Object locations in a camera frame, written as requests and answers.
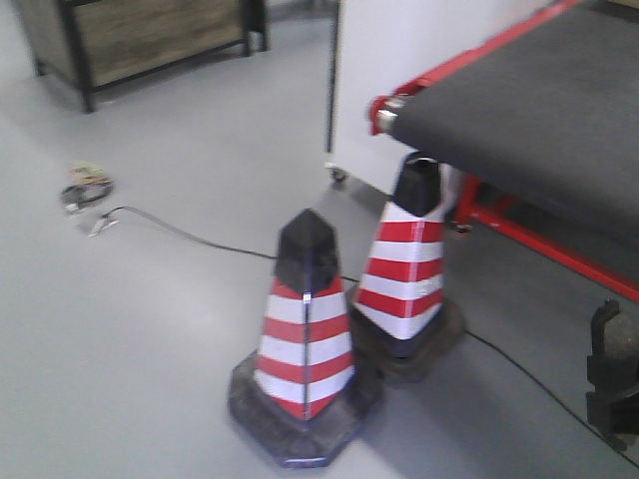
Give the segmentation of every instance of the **white reflective stripe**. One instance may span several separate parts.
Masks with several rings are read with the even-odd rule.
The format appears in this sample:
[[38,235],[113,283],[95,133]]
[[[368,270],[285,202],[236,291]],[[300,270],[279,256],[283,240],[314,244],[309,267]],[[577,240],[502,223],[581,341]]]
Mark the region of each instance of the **white reflective stripe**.
[[433,319],[441,304],[436,304],[415,317],[397,317],[359,303],[355,307],[394,338],[411,339]]
[[343,292],[314,297],[311,301],[310,322],[325,321],[346,314],[346,298]]
[[[354,374],[354,367],[349,366],[344,371],[309,384],[309,402],[319,401],[325,397],[342,391]],[[277,397],[285,401],[304,404],[303,384],[286,381],[256,369],[254,378],[262,391],[268,396]]]
[[301,299],[269,294],[267,316],[293,324],[304,324],[304,304]]
[[262,356],[279,362],[295,366],[304,366],[305,364],[305,348],[303,344],[283,341],[265,334],[263,334],[262,341],[260,341],[258,352]]
[[351,349],[350,332],[309,343],[309,364],[320,364],[346,354]]
[[344,371],[340,371],[331,377],[312,382],[309,385],[309,401],[319,401],[320,399],[340,392],[353,374],[354,367],[349,366]]
[[[350,332],[309,343],[309,364],[330,361],[350,351]],[[295,366],[305,365],[305,346],[297,342],[283,341],[268,335],[262,336],[259,354],[279,362]]]
[[304,385],[296,382],[286,381],[275,376],[271,376],[259,369],[256,369],[254,378],[263,392],[271,397],[278,397],[285,401],[304,403]]
[[426,262],[440,259],[442,255],[441,242],[375,241],[369,257],[402,262]]
[[443,278],[437,274],[422,281],[404,282],[386,279],[385,277],[363,274],[361,276],[361,289],[396,297],[404,301],[420,299],[443,288]]
[[434,222],[441,223],[443,221],[443,216],[446,213],[446,209],[450,208],[450,205],[446,205],[445,203],[440,203],[437,207],[428,213],[424,217],[416,217],[415,215],[411,215],[409,212],[400,208],[393,202],[386,203],[386,206],[381,214],[381,222],[382,223],[409,223],[409,222]]

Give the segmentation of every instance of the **electrical wire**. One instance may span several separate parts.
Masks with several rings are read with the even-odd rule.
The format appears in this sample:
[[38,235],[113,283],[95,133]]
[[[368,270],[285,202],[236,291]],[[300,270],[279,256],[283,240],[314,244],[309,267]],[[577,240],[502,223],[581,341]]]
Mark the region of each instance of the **electrical wire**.
[[[222,249],[225,251],[231,251],[231,252],[238,252],[240,254],[248,254],[251,256],[256,256],[256,257],[261,257],[264,259],[270,259],[270,260],[274,260],[277,259],[275,256],[271,255],[271,254],[266,254],[263,252],[259,252],[259,251],[254,251],[251,249],[242,249],[240,247],[234,247],[234,246],[228,246],[225,244],[220,244],[217,242],[212,242],[209,241],[207,239],[203,239],[200,237],[197,237],[196,235],[192,235],[191,233],[188,233],[180,228],[174,227],[173,225],[160,220],[158,217],[151,215],[150,213],[144,212],[138,208],[134,208],[134,207],[116,207],[113,208],[112,210],[109,210],[108,212],[104,213],[101,218],[102,220],[109,220],[111,218],[111,215],[115,212],[118,211],[126,211],[126,212],[130,212],[133,213],[135,215],[138,215],[152,223],[155,223],[156,225],[178,235],[181,236],[183,238],[186,238],[187,240],[191,240],[194,242],[197,242],[199,244],[203,244],[206,246],[211,246],[217,249]],[[342,276],[342,279],[357,283],[359,281],[357,281],[357,279],[354,279],[352,277],[349,276]],[[466,329],[465,333],[467,335],[469,335],[470,337],[472,337],[473,339],[475,339],[476,341],[482,343],[483,345],[485,345],[486,347],[492,349],[494,352],[496,352],[497,354],[499,354],[501,357],[503,357],[506,361],[508,361],[510,364],[512,364],[514,367],[516,367],[517,369],[519,369],[519,371],[521,371],[526,377],[528,377],[528,379],[530,379],[532,382],[534,382],[546,395],[548,395],[548,397],[550,397],[553,401],[555,401],[566,413],[568,413],[575,421],[577,421],[579,424],[581,424],[585,429],[587,429],[591,434],[593,434],[596,438],[598,438],[600,441],[602,441],[604,444],[606,444],[608,447],[610,447],[610,449],[615,452],[619,457],[625,459],[630,465],[634,466],[636,469],[639,470],[639,464],[635,461],[633,461],[630,457],[628,457],[627,455],[625,455],[623,452],[618,451],[617,449],[615,449],[608,441],[606,441],[603,437],[601,437],[599,435],[599,433],[597,431],[595,431],[593,428],[590,427],[590,425],[584,421],[583,419],[581,419],[577,413],[575,413],[572,409],[570,409],[570,407],[568,407],[568,405],[563,402],[559,396],[557,396],[557,394],[555,394],[548,386],[546,386],[543,382],[541,382],[534,374],[532,374],[528,369],[526,369],[522,364],[520,364],[519,362],[517,362],[512,356],[510,356],[506,351],[504,351],[503,349],[501,349],[499,346],[497,346],[496,344],[490,342],[488,339],[485,339],[483,337],[481,337],[478,334],[475,334],[474,332]]]
[[479,341],[483,345],[489,347],[490,349],[495,351],[497,354],[499,354],[501,357],[503,357],[506,361],[508,361],[510,364],[515,366],[517,369],[519,369],[525,376],[528,377],[528,379],[530,379],[532,382],[534,382],[543,392],[545,392],[553,401],[555,401],[564,411],[566,411],[570,416],[572,416],[572,418],[575,421],[577,421],[585,429],[587,429],[588,432],[590,432],[592,435],[594,435],[597,439],[599,439],[605,445],[610,447],[610,449],[613,452],[615,452],[621,458],[625,459],[630,465],[634,466],[636,469],[639,470],[639,464],[637,462],[633,461],[630,457],[625,455],[623,452],[618,451],[617,449],[615,449],[612,446],[612,444],[610,444],[603,437],[601,437],[601,435],[599,435],[599,433],[597,431],[595,431],[593,428],[591,428],[590,425],[586,421],[581,419],[577,415],[577,413],[575,413],[572,409],[570,409],[570,407],[568,407],[568,405],[565,402],[563,402],[559,398],[559,396],[557,396],[557,394],[555,394],[548,386],[546,386],[543,382],[541,382],[532,372],[530,372],[523,365],[521,365],[519,362],[517,362],[512,356],[510,356],[510,354],[508,354],[506,351],[501,349],[496,344],[493,344],[492,342],[490,342],[488,339],[485,339],[485,338],[481,337],[480,335],[475,334],[474,332],[472,332],[472,331],[470,331],[468,329],[465,330],[465,333],[468,334],[473,339]]
[[[183,237],[187,240],[191,240],[194,242],[197,242],[199,244],[203,244],[205,246],[210,246],[210,247],[214,247],[216,249],[222,249],[224,251],[231,251],[231,252],[238,252],[240,254],[248,254],[250,256],[256,256],[256,257],[261,257],[264,259],[270,259],[270,260],[274,260],[277,259],[276,256],[273,256],[271,254],[266,254],[265,252],[259,252],[259,251],[254,251],[252,249],[242,249],[240,247],[234,247],[234,246],[228,246],[226,244],[221,244],[218,242],[212,242],[209,241],[208,239],[204,239],[201,237],[198,237],[196,235],[193,235],[189,232],[186,232],[178,227],[174,227],[173,225],[165,222],[164,220],[160,220],[158,217],[156,217],[155,215],[151,215],[150,213],[144,212],[138,208],[135,207],[116,207],[113,208],[112,210],[107,211],[106,213],[104,213],[101,216],[101,220],[109,220],[111,218],[111,215],[115,212],[119,212],[119,211],[125,211],[125,212],[129,212],[129,213],[133,213],[135,215],[138,215],[142,218],[144,218],[145,220],[148,220],[151,223],[155,223],[156,225],[164,228],[165,230],[168,230],[180,237]],[[357,282],[357,279],[354,279],[352,277],[349,276],[342,276],[342,279],[345,279],[347,281],[351,281],[351,282]]]

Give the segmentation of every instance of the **cabinet leg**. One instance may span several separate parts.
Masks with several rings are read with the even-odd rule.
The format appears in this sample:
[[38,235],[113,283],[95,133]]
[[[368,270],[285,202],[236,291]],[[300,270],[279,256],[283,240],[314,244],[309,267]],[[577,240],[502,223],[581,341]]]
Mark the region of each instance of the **cabinet leg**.
[[84,113],[93,113],[96,111],[91,92],[82,92],[82,103],[84,104]]
[[245,38],[245,41],[242,44],[242,55],[245,57],[251,56],[251,39],[249,37]]
[[37,58],[33,61],[33,66],[38,77],[43,77],[46,74],[46,72],[44,71],[44,63],[42,63]]
[[271,50],[271,45],[269,43],[269,32],[265,25],[264,32],[262,32],[262,45],[260,46],[261,52],[267,52]]

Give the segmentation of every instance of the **red metal frame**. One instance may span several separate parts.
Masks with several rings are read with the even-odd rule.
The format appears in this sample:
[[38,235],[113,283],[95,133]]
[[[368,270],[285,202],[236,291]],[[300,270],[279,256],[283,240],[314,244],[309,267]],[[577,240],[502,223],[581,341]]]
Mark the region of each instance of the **red metal frame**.
[[[457,70],[462,69],[463,67],[470,65],[471,63],[477,61],[481,57],[488,55],[490,52],[504,46],[508,42],[515,40],[516,38],[524,35],[537,28],[539,25],[552,20],[553,18],[561,15],[566,10],[571,9],[575,5],[577,5],[581,0],[559,0],[556,3],[552,4],[549,7],[546,7],[535,15],[530,17],[528,20],[524,20],[523,22],[518,23],[517,25],[501,32],[500,34],[492,37],[486,43],[481,45],[480,47],[466,50],[465,52],[460,53],[456,57],[448,60],[445,63],[429,70],[423,75],[409,81],[408,83],[397,87],[392,93],[393,96],[398,95],[415,95],[419,93],[424,88],[430,87],[435,83],[443,80],[448,75],[453,74]],[[381,133],[381,130],[377,127],[375,123],[375,117],[379,109],[381,109],[384,103],[390,98],[390,96],[379,96],[372,101],[369,109],[369,115],[371,120],[371,129],[370,133],[372,135],[378,135]]]
[[516,201],[516,198],[511,195],[502,197],[491,207],[482,205],[477,201],[481,185],[482,181],[479,178],[467,178],[455,215],[455,222],[459,226],[467,226],[470,220],[476,220],[613,291],[639,302],[639,282],[624,277],[602,264],[508,219],[505,213]]
[[[565,11],[577,5],[581,0],[559,0],[551,6],[539,11],[530,19],[521,22],[514,27],[496,35],[482,46],[473,50],[462,52],[451,60],[438,67],[424,73],[410,82],[398,87],[393,92],[393,96],[415,95],[423,88],[428,88],[443,80],[448,75],[461,68],[475,62],[490,52],[502,47],[533,30],[539,25],[561,15]],[[381,133],[375,119],[377,112],[384,107],[384,103],[390,96],[377,97],[370,107],[371,133],[376,135]],[[621,276],[620,274],[606,268],[605,266],[592,261],[591,259],[578,254],[577,252],[548,239],[536,232],[533,232],[512,220],[509,220],[505,213],[518,201],[513,195],[505,195],[492,207],[484,206],[476,201],[477,193],[481,188],[482,180],[477,177],[468,177],[463,189],[463,193],[457,205],[455,220],[459,226],[467,226],[471,220],[476,220],[490,228],[525,244],[535,251],[544,254],[565,266],[589,277],[613,291],[639,302],[639,282]]]

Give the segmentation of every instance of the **black cone top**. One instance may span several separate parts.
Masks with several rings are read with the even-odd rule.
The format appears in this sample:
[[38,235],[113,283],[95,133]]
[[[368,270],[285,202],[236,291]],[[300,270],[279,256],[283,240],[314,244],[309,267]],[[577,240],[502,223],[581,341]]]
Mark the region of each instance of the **black cone top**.
[[275,275],[298,294],[322,291],[337,275],[334,231],[313,210],[303,210],[280,231]]
[[408,155],[397,178],[392,201],[416,217],[434,210],[441,201],[439,164],[425,160],[421,153]]

